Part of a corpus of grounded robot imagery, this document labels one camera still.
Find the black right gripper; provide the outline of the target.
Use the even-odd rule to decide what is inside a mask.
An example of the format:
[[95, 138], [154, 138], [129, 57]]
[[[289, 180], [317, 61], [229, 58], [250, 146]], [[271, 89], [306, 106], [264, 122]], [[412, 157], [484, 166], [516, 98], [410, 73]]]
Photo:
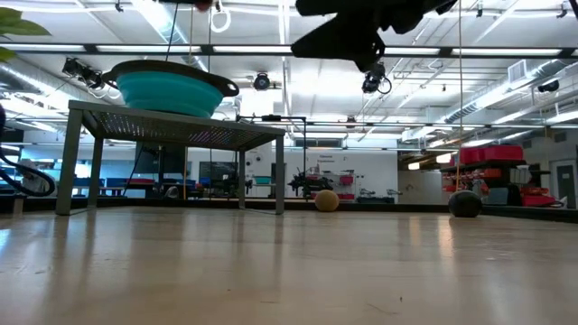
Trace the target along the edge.
[[[432, 11], [448, 12], [457, 0], [400, 0], [387, 9], [388, 24], [397, 34], [412, 31]], [[296, 58], [348, 60], [359, 71], [371, 70], [383, 56], [386, 45], [378, 34], [378, 20], [373, 13], [348, 13], [375, 10], [388, 0], [296, 0], [301, 16], [337, 14], [307, 33], [291, 46]]]

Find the blue collapsible bowl grey rim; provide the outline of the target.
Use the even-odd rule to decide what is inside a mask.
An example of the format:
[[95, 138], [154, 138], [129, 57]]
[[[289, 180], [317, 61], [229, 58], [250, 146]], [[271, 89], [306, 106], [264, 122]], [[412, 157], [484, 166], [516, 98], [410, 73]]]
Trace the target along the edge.
[[164, 60], [129, 60], [101, 76], [127, 107], [210, 118], [224, 98], [239, 94], [230, 79]]

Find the brown kiwi fruit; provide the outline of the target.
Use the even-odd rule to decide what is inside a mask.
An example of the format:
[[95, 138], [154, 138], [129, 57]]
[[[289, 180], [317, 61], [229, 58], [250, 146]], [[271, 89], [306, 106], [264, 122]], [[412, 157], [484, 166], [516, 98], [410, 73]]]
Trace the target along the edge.
[[340, 198], [333, 190], [321, 190], [316, 193], [314, 204], [320, 212], [333, 212], [340, 205]]

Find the black round fruit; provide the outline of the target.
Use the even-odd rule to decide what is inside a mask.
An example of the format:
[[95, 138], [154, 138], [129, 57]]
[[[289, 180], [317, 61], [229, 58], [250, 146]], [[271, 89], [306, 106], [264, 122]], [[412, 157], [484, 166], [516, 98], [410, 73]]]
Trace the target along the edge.
[[476, 218], [482, 210], [482, 201], [473, 191], [459, 190], [450, 196], [448, 208], [456, 218]]

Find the grey perforated metal stand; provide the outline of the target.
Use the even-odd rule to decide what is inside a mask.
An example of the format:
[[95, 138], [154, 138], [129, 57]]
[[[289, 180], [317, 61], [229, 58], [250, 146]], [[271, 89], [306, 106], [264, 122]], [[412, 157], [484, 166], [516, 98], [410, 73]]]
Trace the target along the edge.
[[238, 206], [246, 206], [246, 152], [275, 142], [275, 214], [284, 213], [284, 130], [260, 125], [219, 121], [150, 110], [110, 106], [71, 100], [63, 145], [61, 176], [55, 213], [71, 214], [72, 189], [78, 160], [80, 130], [94, 137], [88, 206], [98, 202], [104, 141], [123, 140], [157, 144], [178, 144], [232, 151], [238, 154]]

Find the green artificial plant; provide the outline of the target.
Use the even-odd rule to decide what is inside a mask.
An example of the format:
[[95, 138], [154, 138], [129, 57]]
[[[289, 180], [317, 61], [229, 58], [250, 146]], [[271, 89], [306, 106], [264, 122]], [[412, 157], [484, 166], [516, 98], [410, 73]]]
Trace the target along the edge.
[[22, 18], [21, 11], [0, 7], [0, 40], [9, 40], [9, 35], [49, 36], [51, 33], [41, 25]]

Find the black background robot arms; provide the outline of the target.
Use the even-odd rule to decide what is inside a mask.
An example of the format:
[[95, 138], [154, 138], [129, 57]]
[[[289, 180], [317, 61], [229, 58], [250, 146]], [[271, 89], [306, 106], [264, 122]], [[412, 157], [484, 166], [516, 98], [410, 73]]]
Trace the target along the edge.
[[331, 180], [326, 177], [307, 175], [306, 172], [298, 172], [288, 183], [297, 196], [310, 199], [314, 192], [321, 190], [333, 190]]

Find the blue background table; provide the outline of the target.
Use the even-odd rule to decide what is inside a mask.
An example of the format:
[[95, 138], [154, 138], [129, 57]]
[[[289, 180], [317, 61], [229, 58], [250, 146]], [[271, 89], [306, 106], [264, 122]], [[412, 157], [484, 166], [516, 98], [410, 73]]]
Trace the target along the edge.
[[[105, 178], [99, 179], [99, 196], [120, 197], [123, 195], [127, 179]], [[73, 182], [73, 196], [84, 197], [83, 191], [89, 190], [90, 178], [76, 178]]]

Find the black storage shelf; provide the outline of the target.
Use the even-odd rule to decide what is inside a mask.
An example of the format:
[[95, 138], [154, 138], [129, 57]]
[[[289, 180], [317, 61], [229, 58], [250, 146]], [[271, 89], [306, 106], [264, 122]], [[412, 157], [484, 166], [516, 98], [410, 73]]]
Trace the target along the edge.
[[520, 189], [545, 188], [541, 180], [549, 172], [525, 161], [486, 161], [444, 168], [441, 174], [443, 192], [471, 190], [485, 205], [524, 207]]

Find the person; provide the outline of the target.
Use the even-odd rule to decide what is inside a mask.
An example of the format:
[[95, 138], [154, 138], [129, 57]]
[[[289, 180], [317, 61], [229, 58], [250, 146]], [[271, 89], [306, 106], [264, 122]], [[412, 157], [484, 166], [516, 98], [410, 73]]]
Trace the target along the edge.
[[[38, 167], [35, 162], [30, 159], [21, 159], [19, 161], [20, 165], [31, 168], [35, 171]], [[27, 189], [34, 192], [45, 192], [49, 189], [49, 183], [44, 179], [39, 177], [37, 174], [30, 173], [26, 170], [19, 169], [19, 173], [22, 174], [22, 185]]]

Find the red low storage bin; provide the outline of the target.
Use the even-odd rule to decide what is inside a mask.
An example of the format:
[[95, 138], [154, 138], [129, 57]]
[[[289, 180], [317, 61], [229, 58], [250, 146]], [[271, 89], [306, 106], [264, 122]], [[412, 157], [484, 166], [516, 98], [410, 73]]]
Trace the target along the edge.
[[523, 187], [520, 189], [520, 195], [524, 207], [546, 207], [557, 202], [547, 188]]

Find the dark grey door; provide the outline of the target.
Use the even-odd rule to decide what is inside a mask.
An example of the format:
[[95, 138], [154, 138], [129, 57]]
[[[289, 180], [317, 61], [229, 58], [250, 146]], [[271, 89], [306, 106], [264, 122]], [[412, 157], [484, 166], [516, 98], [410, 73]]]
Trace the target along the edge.
[[555, 193], [568, 209], [578, 208], [578, 170], [573, 160], [555, 163]]

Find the black overhead rail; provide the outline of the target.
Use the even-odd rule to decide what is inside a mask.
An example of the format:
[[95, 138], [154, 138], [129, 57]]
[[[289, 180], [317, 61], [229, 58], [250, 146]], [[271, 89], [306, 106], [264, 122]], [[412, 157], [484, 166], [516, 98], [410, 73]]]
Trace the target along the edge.
[[[291, 57], [288, 45], [168, 45], [168, 44], [98, 44], [98, 43], [33, 43], [0, 42], [0, 47], [28, 54], [87, 54], [87, 55], [184, 55], [202, 56], [285, 56]], [[384, 57], [456, 58], [467, 59], [578, 59], [578, 48], [489, 48], [489, 47], [419, 47], [390, 46]]]

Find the dark wall monitor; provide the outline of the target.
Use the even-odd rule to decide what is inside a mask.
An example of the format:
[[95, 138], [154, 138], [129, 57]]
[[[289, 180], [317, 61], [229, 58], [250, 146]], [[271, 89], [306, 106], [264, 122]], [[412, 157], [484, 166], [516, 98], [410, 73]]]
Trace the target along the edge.
[[185, 165], [185, 147], [178, 144], [137, 143], [135, 172], [182, 173]]

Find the silver ceiling duct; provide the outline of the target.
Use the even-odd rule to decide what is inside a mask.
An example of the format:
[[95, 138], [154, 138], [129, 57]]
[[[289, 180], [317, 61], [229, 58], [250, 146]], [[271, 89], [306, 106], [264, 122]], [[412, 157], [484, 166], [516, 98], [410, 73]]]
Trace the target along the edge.
[[69, 79], [59, 79], [43, 69], [27, 66], [25, 63], [0, 63], [0, 77], [14, 78], [24, 87], [24, 92], [32, 92], [48, 99], [106, 104], [105, 100], [73, 85]]

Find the black wall board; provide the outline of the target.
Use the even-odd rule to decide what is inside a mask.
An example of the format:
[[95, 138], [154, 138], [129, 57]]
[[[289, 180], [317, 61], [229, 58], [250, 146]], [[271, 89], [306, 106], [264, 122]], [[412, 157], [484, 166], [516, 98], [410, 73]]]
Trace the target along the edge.
[[200, 162], [199, 181], [224, 181], [232, 179], [237, 171], [235, 162]]

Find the white ceiling air duct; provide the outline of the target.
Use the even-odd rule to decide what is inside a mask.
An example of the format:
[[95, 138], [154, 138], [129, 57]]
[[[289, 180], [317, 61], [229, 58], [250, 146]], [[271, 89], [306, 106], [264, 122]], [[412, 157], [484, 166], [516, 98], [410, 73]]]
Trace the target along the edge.
[[554, 77], [559, 77], [576, 65], [577, 59], [519, 60], [507, 68], [505, 77], [467, 95], [460, 103], [450, 107], [437, 123], [452, 124], [464, 116], [510, 97], [515, 91], [531, 88], [538, 83], [544, 84]]

